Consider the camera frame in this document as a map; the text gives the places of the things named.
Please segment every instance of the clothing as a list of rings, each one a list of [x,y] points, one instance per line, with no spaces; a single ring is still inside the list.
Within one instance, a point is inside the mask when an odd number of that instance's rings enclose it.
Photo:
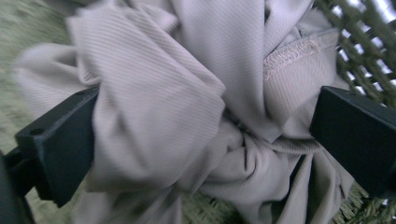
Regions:
[[[73,47],[27,51],[37,115],[100,84],[75,223],[181,223],[197,190],[249,223],[328,222],[353,179],[308,132],[320,87],[345,84],[311,5],[104,0],[68,19]]]

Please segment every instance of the ribbed fabric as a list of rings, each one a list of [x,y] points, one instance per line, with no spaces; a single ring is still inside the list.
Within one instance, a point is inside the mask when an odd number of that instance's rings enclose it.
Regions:
[[[310,5],[106,0],[68,20],[74,47],[26,53],[34,108],[100,84],[75,223],[180,223],[197,190],[249,223],[328,222],[352,178],[307,130],[336,81],[337,32]]]

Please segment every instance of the beige garment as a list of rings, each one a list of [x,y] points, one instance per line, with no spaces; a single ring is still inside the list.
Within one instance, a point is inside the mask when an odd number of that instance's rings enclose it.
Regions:
[[[37,115],[100,84],[75,223],[180,223],[196,190],[249,223],[332,218],[353,179],[307,129],[319,88],[342,84],[337,31],[310,1],[277,2],[102,1],[69,20],[74,47],[19,59]]]

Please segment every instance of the woven wicker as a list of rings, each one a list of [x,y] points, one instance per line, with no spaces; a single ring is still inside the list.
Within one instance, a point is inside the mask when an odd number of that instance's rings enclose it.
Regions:
[[[352,90],[386,106],[396,107],[396,21],[385,22],[373,1],[317,0],[315,6],[342,31],[338,72]],[[15,147],[13,134],[31,121],[14,88],[11,62],[23,49],[41,42],[68,44],[62,17],[41,0],[0,0],[0,149]],[[355,184],[333,223],[392,223],[396,202],[369,199]],[[69,223],[77,197],[62,209],[40,201],[32,191],[29,203],[38,224]],[[184,195],[184,223],[242,223],[228,203],[202,194]]]
[[[354,92],[396,108],[396,20],[384,17],[385,13],[375,7],[374,0],[318,0],[316,6],[342,32],[337,58],[338,74]],[[388,7],[396,8],[396,1],[393,0],[392,6]],[[356,187],[353,191],[365,195]],[[342,212],[342,208],[334,222],[396,223],[395,201],[362,201],[363,206],[359,210],[359,203],[343,204],[350,210]]]

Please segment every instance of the fabric fold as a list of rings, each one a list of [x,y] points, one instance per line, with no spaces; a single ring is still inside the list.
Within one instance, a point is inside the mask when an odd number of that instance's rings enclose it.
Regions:
[[[100,85],[75,223],[181,223],[198,190],[248,223],[328,222],[353,178],[308,132],[320,87],[341,83],[311,5],[103,0],[68,19],[74,47],[29,50],[33,109]]]

